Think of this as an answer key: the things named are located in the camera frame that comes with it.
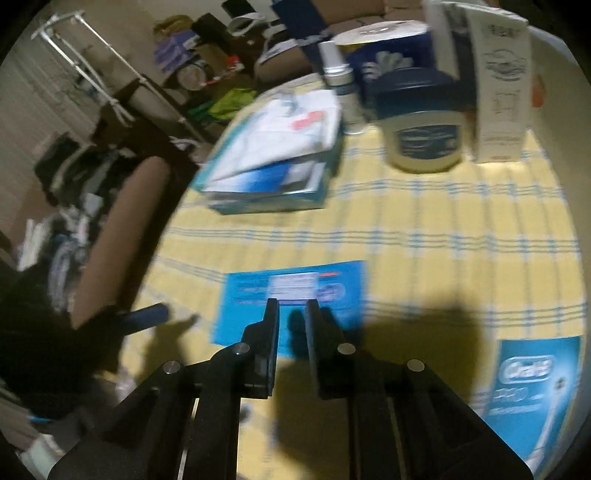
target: white label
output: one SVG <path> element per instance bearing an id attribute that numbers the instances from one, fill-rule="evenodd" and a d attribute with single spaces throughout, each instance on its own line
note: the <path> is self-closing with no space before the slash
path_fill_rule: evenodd
<path id="1" fill-rule="evenodd" d="M 277 300 L 310 300 L 316 298 L 318 272 L 272 275 L 267 298 Z"/>

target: oral-b logo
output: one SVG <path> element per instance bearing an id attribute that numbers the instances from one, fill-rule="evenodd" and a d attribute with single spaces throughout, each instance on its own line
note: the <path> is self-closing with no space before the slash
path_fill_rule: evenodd
<path id="1" fill-rule="evenodd" d="M 379 79 L 384 73 L 413 66 L 414 60 L 399 52 L 379 51 L 375 55 L 376 61 L 366 61 L 361 70 L 366 80 Z"/>
<path id="2" fill-rule="evenodd" d="M 499 369 L 504 384 L 533 383 L 548 380 L 554 368 L 554 355 L 512 356 Z"/>

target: clothes pile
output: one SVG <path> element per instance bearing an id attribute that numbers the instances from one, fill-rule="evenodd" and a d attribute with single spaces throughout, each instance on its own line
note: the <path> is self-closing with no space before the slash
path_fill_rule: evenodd
<path id="1" fill-rule="evenodd" d="M 47 295 L 57 313 L 69 313 L 92 245 L 125 179 L 140 159 L 130 151 L 80 145 L 58 137 L 35 165 L 46 199 L 58 211 L 27 222 L 18 269 L 42 264 Z"/>

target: table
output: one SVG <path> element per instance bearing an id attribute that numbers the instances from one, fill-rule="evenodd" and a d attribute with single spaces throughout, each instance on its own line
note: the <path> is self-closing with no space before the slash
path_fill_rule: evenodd
<path id="1" fill-rule="evenodd" d="M 584 343 L 576 234 L 532 133 L 517 163 L 416 175 L 383 156 L 377 127 L 347 137 L 319 210 L 221 216 L 189 190 L 135 304 L 164 301 L 173 320 L 129 337 L 121 364 L 141 380 L 172 358 L 209 359 L 226 273 L 350 260 L 366 262 L 365 346 L 390 361 L 422 359 L 479 414 L 499 400 L 503 340 Z M 242 477 L 348 478 L 345 405 L 314 398 L 305 362 L 279 359 L 272 399 L 245 400 L 242 414 Z"/>

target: white box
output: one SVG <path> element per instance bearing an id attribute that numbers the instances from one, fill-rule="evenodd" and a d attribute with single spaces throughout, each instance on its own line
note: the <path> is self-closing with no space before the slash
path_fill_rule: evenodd
<path id="1" fill-rule="evenodd" d="M 528 21 L 500 8 L 423 0 L 438 69 L 466 75 L 460 42 L 471 48 L 476 83 L 474 157 L 479 163 L 517 161 L 530 125 L 532 62 Z"/>
<path id="2" fill-rule="evenodd" d="M 531 114 L 528 21 L 499 8 L 456 4 L 465 12 L 478 88 L 476 161 L 517 161 Z"/>

